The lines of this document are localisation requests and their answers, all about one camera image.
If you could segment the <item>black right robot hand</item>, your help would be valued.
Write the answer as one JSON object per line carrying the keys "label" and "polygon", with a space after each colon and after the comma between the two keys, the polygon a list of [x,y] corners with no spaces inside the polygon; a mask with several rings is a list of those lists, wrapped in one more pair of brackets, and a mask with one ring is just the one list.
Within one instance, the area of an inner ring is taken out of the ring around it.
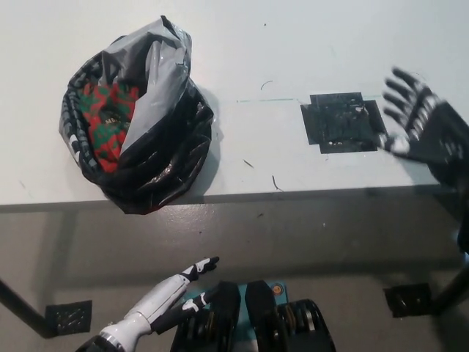
{"label": "black right robot hand", "polygon": [[468,124],[450,103],[409,72],[392,68],[385,80],[384,114],[404,131],[376,137],[377,145],[395,156],[451,171],[468,170]]}

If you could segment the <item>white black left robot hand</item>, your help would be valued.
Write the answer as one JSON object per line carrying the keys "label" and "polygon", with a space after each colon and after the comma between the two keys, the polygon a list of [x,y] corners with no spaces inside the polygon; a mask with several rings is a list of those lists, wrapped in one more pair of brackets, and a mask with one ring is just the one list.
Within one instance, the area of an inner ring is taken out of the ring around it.
{"label": "white black left robot hand", "polygon": [[201,293],[182,304],[178,301],[186,293],[190,283],[199,279],[202,274],[216,269],[218,257],[200,260],[178,274],[156,284],[126,314],[125,320],[134,319],[144,328],[143,334],[163,333],[182,322],[183,319],[206,307],[218,293],[216,288]]}

